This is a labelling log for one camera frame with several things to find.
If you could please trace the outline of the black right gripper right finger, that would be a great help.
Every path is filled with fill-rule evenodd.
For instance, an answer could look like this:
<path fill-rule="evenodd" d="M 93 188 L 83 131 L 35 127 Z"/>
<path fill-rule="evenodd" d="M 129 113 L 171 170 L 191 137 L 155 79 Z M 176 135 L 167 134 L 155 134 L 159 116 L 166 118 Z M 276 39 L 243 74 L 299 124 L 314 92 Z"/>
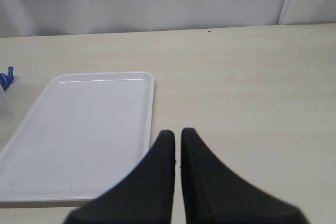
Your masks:
<path fill-rule="evenodd" d="M 308 223 L 302 211 L 248 183 L 207 147 L 181 134 L 181 184 L 187 223 Z"/>

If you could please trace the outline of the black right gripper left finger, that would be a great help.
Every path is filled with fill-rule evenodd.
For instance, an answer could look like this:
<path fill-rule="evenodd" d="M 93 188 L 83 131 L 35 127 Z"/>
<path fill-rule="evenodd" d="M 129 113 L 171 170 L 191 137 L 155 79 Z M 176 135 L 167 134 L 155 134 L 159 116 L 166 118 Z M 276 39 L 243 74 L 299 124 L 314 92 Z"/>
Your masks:
<path fill-rule="evenodd" d="M 73 210 L 65 223 L 171 223 L 175 137 L 161 131 L 137 167 L 100 197 Z"/>

